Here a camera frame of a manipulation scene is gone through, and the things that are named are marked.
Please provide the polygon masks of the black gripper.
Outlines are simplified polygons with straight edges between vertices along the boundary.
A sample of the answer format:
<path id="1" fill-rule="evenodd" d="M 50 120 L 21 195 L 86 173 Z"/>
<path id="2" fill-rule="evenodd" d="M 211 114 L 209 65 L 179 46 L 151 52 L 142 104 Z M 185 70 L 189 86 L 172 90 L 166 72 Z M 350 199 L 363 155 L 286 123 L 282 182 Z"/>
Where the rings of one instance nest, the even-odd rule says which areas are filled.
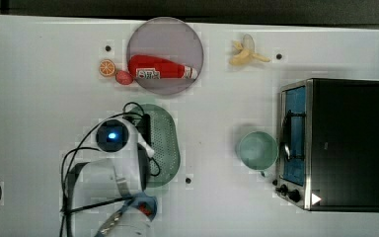
<path id="1" fill-rule="evenodd" d="M 131 116 L 131 134 L 139 148 L 151 146 L 151 120 L 148 114 L 134 114 Z"/>

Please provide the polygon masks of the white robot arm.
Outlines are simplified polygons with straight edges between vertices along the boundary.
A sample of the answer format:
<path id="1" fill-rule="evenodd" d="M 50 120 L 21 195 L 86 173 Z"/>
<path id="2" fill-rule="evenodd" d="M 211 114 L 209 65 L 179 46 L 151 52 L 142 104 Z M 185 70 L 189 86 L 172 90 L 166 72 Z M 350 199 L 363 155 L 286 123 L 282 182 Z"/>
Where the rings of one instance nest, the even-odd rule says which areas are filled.
<path id="1" fill-rule="evenodd" d="M 134 124 L 121 115 L 98 123 L 85 136 L 102 158 L 71 163 L 62 182 L 67 237 L 80 211 L 131 200 L 146 189 L 148 160 L 155 154 Z"/>

